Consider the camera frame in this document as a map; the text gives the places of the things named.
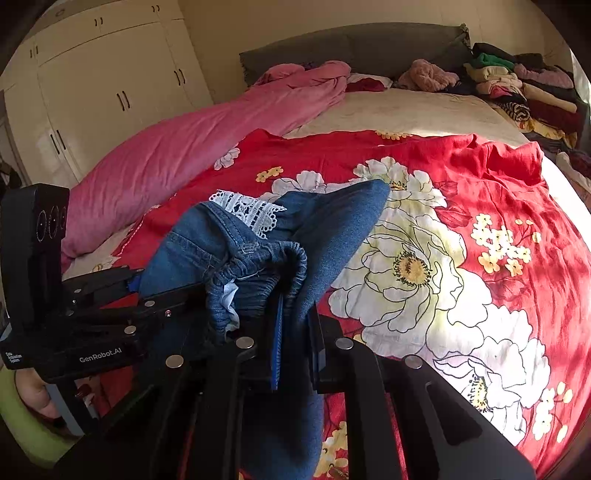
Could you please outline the left hand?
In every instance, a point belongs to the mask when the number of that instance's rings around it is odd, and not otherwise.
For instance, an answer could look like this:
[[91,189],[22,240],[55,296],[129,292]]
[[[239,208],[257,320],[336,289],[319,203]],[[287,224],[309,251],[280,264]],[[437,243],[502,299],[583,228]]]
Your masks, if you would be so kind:
[[50,420],[60,417],[46,388],[47,383],[34,369],[18,370],[15,374],[15,385],[21,400],[31,410]]

